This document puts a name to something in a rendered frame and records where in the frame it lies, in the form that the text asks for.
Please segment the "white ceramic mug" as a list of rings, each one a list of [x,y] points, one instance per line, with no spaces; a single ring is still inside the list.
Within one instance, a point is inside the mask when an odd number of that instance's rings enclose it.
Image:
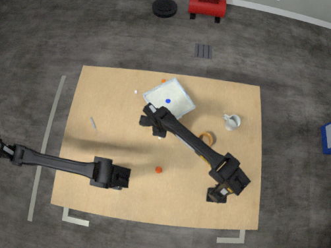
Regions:
[[[232,127],[231,125],[238,126],[241,123],[241,120],[240,120],[239,116],[237,116],[237,115],[228,116],[227,114],[225,114],[222,118],[225,119],[225,121],[226,121],[225,127],[228,131],[234,131],[236,128],[238,128],[238,127]]]

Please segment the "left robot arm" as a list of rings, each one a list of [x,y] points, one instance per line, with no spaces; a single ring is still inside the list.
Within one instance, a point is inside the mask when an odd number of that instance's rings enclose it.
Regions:
[[[41,154],[20,144],[14,143],[11,146],[4,142],[0,142],[0,157],[7,158],[13,165],[20,167],[23,164],[27,166],[44,166],[83,175],[90,179],[89,185],[103,187],[104,189],[121,190],[122,187],[129,188],[131,169],[112,164],[113,160],[109,158],[95,156],[94,162],[78,162]]]

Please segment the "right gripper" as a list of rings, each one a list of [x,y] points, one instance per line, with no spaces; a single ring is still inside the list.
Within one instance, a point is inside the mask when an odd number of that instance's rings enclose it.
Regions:
[[[165,138],[167,131],[164,128],[163,129],[159,129],[159,130],[160,130],[159,133],[153,131],[152,135],[153,136],[157,136],[157,137],[161,137],[161,138]]]

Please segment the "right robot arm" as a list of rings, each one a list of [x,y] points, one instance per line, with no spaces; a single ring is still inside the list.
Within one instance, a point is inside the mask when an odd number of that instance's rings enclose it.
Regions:
[[[237,158],[229,152],[224,156],[210,148],[205,142],[188,130],[188,128],[182,125],[166,107],[155,108],[149,102],[144,106],[143,112],[147,116],[140,116],[139,125],[143,127],[152,126],[152,131],[157,133],[160,132],[159,129],[164,128],[166,131],[174,134],[212,168],[208,174],[218,184],[215,184],[214,188],[208,188],[206,202],[226,203],[228,195],[235,192],[239,196],[251,182],[239,167],[241,163]],[[226,163],[224,164],[224,162]],[[222,186],[222,184],[224,185]]]

